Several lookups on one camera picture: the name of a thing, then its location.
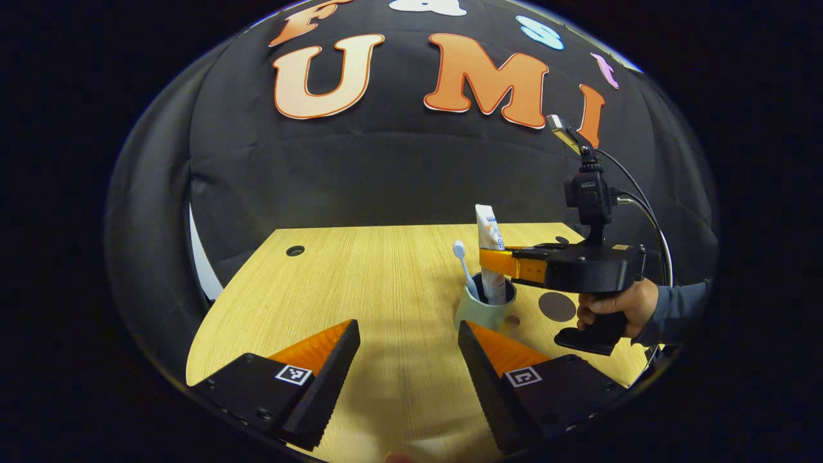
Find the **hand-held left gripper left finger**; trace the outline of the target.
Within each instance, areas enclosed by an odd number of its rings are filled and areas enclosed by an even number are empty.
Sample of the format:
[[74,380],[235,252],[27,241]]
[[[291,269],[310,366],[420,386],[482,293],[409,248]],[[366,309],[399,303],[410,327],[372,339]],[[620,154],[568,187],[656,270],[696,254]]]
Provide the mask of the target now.
[[241,354],[193,389],[255,433],[312,451],[360,345],[357,320],[344,320],[270,356]]

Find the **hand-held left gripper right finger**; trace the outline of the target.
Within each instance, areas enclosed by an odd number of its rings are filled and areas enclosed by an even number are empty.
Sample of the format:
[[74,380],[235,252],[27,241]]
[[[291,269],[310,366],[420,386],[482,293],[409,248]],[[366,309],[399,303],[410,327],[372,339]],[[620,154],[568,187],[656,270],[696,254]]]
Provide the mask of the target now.
[[627,392],[579,356],[550,358],[470,320],[459,323],[458,346],[506,455],[584,427]]

